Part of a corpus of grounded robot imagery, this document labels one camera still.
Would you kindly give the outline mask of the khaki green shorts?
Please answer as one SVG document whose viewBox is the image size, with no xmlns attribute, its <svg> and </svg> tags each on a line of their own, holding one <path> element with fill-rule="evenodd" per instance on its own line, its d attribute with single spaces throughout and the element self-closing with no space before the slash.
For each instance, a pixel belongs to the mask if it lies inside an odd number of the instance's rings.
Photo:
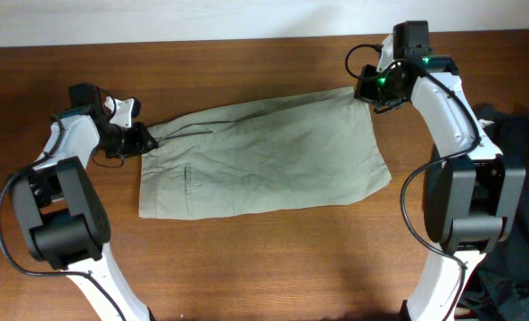
<svg viewBox="0 0 529 321">
<path fill-rule="evenodd" d="M 349 205 L 391 174 L 352 87 L 239 103 L 150 129 L 141 218 L 197 220 Z"/>
</svg>

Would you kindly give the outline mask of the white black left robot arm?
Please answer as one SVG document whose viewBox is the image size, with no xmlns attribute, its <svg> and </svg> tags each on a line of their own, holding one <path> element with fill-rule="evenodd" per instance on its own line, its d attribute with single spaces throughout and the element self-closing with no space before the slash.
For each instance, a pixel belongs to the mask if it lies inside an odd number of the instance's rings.
<svg viewBox="0 0 529 321">
<path fill-rule="evenodd" d="M 151 320 L 152 311 L 133 293 L 113 257 L 111 225 L 87 175 L 97 152 L 124 161 L 156 148 L 136 121 L 141 103 L 121 100 L 99 86 L 69 88 L 70 107 L 52 117 L 51 135 L 39 157 L 11 174 L 1 192 L 9 197 L 30 256 L 50 271 L 30 271 L 0 247 L 20 273 L 70 279 L 102 320 Z"/>
</svg>

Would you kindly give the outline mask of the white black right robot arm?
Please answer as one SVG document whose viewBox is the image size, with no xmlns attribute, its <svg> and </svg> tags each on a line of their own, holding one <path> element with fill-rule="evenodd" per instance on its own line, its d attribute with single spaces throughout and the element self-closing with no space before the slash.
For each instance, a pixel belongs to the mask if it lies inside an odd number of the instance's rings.
<svg viewBox="0 0 529 321">
<path fill-rule="evenodd" d="M 405 180 L 427 173 L 424 198 L 426 238 L 403 221 L 429 250 L 416 290 L 401 304 L 401 320 L 452 320 L 476 267 L 511 232 L 525 181 L 525 167 L 485 134 L 463 92 L 451 57 L 437 55 L 427 21 L 405 21 L 380 45 L 376 66 L 357 75 L 356 99 L 382 114 L 411 103 L 428 127 L 436 158 Z"/>
</svg>

